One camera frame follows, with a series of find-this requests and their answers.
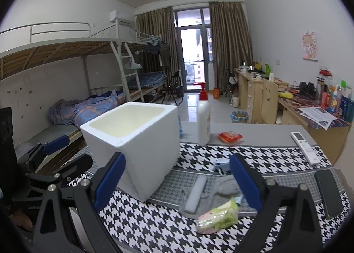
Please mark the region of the green tissue pack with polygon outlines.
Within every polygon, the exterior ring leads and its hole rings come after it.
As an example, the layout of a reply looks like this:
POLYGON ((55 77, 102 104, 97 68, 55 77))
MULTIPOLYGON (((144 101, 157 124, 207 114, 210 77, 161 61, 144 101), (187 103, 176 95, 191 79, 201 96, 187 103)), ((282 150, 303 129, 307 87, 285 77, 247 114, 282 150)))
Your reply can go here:
POLYGON ((200 215, 196 220, 199 234, 214 234, 238 223, 239 207, 235 199, 200 215))

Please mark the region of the white styrofoam box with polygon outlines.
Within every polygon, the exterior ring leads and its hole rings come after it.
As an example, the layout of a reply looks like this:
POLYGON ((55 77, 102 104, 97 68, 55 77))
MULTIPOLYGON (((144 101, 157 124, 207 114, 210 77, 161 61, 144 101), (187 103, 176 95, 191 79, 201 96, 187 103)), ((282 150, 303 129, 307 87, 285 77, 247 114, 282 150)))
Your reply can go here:
POLYGON ((180 151, 178 109, 174 105, 126 102, 80 126, 98 167, 116 152, 126 166, 116 186, 148 200, 176 166, 180 151))

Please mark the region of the blue face mask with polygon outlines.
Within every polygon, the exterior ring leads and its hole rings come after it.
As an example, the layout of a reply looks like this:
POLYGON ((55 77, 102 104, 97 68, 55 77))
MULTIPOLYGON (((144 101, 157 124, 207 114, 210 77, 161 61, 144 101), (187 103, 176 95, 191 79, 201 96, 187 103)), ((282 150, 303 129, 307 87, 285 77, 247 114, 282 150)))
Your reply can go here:
POLYGON ((227 172, 230 171, 230 163, 228 158, 220 158, 217 159, 214 163, 214 168, 220 173, 220 174, 226 174, 227 172))

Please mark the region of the black smartphone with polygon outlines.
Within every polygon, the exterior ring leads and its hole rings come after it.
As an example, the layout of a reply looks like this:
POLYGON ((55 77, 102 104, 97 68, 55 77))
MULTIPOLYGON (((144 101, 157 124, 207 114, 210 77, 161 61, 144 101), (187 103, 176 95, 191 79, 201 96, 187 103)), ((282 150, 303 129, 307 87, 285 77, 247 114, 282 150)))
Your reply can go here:
POLYGON ((338 216, 343 211, 340 192, 330 170, 320 170, 314 174, 327 219, 338 216))

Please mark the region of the blue plaid quilt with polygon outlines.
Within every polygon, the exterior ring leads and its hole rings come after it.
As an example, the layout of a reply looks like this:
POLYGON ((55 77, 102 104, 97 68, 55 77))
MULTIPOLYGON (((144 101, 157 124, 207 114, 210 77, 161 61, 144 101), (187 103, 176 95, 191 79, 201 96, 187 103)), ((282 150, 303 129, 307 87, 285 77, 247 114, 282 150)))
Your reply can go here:
POLYGON ((92 95, 85 100, 60 99, 48 110, 48 119, 54 125, 81 125, 124 104, 123 91, 108 91, 102 95, 92 95))

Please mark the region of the white remote control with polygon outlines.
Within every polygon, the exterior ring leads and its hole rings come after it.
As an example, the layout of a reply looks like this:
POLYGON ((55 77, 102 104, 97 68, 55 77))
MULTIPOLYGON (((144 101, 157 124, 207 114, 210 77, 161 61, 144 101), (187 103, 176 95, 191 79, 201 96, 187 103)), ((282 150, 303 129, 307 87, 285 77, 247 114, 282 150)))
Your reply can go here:
POLYGON ((300 132, 291 132, 291 137, 301 149, 302 154, 310 165, 317 165, 320 163, 320 158, 317 156, 316 151, 310 146, 300 132))

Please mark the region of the wooden desk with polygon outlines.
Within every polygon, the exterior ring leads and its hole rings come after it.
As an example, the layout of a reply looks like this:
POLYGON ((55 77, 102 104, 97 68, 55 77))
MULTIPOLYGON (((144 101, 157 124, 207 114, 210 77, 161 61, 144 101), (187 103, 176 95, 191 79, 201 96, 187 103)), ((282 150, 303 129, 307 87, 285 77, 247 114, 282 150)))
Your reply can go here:
MULTIPOLYGON (((248 123, 264 123, 262 119, 263 81, 253 78, 251 73, 236 69, 238 77, 240 108, 249 113, 248 123)), ((328 129, 323 129, 314 121, 301 115, 301 109, 312 107, 309 99, 295 96, 293 99, 279 98, 277 108, 281 110, 281 124, 301 125, 321 147, 332 164, 340 157, 347 139, 351 123, 337 117, 328 129)))

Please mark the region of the red snack packet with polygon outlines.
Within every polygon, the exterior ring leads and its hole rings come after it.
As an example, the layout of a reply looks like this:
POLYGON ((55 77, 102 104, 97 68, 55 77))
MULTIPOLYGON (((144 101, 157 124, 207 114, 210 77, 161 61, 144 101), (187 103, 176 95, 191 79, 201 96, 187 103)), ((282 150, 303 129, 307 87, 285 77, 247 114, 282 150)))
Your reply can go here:
POLYGON ((243 136, 232 131, 226 131, 217 134, 217 138, 223 144, 234 146, 243 139, 243 136))

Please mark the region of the trash bin with bag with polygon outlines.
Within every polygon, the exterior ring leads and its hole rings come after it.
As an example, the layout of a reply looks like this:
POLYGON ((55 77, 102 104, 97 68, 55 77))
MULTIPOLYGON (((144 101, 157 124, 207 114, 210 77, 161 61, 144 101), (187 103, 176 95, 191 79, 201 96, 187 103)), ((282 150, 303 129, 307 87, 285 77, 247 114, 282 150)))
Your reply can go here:
POLYGON ((249 116, 247 111, 238 110, 231 112, 229 117, 232 123, 247 123, 249 116))

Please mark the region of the wooden smiley chair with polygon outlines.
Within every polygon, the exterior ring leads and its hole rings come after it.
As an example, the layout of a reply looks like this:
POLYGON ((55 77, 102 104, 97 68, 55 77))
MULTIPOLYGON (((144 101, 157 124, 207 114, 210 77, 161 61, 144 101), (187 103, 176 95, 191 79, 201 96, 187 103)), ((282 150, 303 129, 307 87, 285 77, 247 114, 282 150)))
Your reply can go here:
POLYGON ((265 124, 274 125, 278 114, 278 85, 263 80, 261 117, 265 124))

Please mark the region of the white lotion pump bottle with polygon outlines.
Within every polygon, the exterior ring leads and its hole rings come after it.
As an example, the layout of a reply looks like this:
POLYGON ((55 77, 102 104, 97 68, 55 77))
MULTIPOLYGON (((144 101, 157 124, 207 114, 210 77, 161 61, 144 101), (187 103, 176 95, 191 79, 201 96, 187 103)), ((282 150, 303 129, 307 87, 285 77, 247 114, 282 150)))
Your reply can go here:
POLYGON ((197 140, 200 146, 205 146, 210 140, 211 109, 208 101, 208 92, 205 89, 205 82, 198 82, 194 85, 200 86, 199 101, 197 104, 197 140))

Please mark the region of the orange detergent jug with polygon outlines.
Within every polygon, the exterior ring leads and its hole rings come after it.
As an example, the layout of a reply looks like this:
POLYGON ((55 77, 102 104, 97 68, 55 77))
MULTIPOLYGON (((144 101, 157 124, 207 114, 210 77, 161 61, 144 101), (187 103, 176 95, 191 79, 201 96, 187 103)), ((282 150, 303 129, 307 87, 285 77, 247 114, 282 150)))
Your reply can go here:
POLYGON ((212 91, 213 98, 214 99, 219 99, 220 98, 220 89, 219 88, 214 88, 212 91))

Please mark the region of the white air conditioner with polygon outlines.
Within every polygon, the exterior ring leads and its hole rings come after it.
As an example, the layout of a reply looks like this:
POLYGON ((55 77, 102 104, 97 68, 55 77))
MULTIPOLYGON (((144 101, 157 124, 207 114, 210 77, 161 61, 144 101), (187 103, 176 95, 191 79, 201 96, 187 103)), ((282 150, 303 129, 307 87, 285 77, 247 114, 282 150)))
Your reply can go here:
POLYGON ((120 23, 125 23, 125 24, 133 23, 132 20, 126 19, 126 18, 123 18, 122 16, 120 16, 119 11, 114 10, 114 11, 110 12, 110 22, 115 23, 116 21, 118 21, 120 23))

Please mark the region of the left brown curtain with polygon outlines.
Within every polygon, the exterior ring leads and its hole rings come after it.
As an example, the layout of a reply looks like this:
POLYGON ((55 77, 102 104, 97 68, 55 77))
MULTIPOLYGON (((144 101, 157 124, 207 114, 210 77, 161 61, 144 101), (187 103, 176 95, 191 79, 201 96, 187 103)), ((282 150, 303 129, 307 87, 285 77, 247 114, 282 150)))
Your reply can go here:
POLYGON ((164 67, 167 77, 170 78, 176 71, 180 70, 178 58, 178 43, 174 14, 171 6, 155 9, 136 15, 137 29, 141 33, 159 38, 169 47, 170 57, 164 67))

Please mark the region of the glass balcony door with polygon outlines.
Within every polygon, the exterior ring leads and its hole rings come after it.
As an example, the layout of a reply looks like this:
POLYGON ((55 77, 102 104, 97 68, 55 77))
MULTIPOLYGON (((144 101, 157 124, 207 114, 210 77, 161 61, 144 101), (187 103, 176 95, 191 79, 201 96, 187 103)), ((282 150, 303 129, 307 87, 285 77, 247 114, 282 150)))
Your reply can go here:
POLYGON ((208 7, 180 9, 173 12, 181 78, 185 91, 196 92, 196 83, 215 86, 211 18, 208 7))

